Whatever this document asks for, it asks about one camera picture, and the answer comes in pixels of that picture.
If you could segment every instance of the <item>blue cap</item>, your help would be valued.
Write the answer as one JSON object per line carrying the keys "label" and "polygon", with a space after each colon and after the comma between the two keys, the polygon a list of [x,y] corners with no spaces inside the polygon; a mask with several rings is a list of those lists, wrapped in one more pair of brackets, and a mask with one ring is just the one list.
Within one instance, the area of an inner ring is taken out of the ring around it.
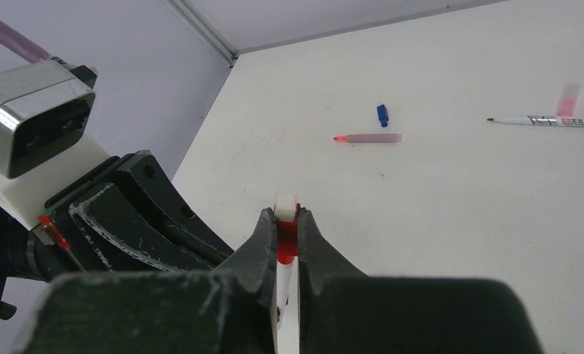
{"label": "blue cap", "polygon": [[386,105],[377,106],[377,115],[379,116],[379,122],[381,122],[381,126],[384,128],[387,127],[389,117],[388,117],[388,108],[386,108]]}

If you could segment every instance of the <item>pink marker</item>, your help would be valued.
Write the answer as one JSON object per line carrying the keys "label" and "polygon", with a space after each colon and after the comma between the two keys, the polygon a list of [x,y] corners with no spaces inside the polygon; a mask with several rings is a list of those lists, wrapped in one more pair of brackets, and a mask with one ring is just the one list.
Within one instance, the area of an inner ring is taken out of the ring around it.
{"label": "pink marker", "polygon": [[365,143],[365,142],[400,142],[403,140],[403,136],[400,134],[388,133],[388,134],[352,134],[352,135],[340,135],[333,138],[337,142],[348,142],[348,143]]}

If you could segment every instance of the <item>cable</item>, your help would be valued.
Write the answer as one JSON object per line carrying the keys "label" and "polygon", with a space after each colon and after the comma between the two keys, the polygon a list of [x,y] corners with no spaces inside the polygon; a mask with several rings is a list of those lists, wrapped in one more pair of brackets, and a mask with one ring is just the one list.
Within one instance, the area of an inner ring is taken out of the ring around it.
{"label": "cable", "polygon": [[17,54],[19,57],[36,63],[53,58],[46,50],[40,48],[30,39],[17,32],[0,20],[0,44]]}

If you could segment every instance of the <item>white wall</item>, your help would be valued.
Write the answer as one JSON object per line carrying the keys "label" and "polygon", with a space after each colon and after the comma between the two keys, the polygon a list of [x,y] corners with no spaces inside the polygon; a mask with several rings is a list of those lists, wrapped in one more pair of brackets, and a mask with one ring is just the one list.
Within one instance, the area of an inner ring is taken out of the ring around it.
{"label": "white wall", "polygon": [[[0,0],[0,19],[54,55],[99,69],[88,133],[116,155],[151,149],[175,174],[227,76],[228,65],[162,0]],[[0,47],[0,71],[25,62]],[[8,280],[0,354],[46,287]]]}
{"label": "white wall", "polygon": [[[291,191],[362,271],[502,280],[545,353],[584,353],[584,130],[485,121],[554,114],[567,83],[581,83],[584,116],[584,0],[505,1],[241,55],[174,182],[232,247]],[[378,132],[403,142],[331,140]],[[299,352],[296,279],[279,354]]]}
{"label": "white wall", "polygon": [[242,53],[501,0],[183,1]]}

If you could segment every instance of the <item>white marker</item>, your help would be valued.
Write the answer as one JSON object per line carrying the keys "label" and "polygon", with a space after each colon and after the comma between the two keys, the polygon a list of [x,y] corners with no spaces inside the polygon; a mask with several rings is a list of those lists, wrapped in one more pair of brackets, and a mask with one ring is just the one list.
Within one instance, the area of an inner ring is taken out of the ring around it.
{"label": "white marker", "polygon": [[584,117],[522,116],[487,118],[490,122],[516,125],[541,125],[543,127],[584,128]]}
{"label": "white marker", "polygon": [[[293,223],[296,220],[296,196],[292,193],[277,193],[274,202],[274,216],[277,223]],[[281,328],[285,306],[288,304],[288,292],[290,290],[290,278],[292,275],[292,263],[296,257],[282,253],[282,239],[284,235],[279,232],[277,226],[277,329]]]}

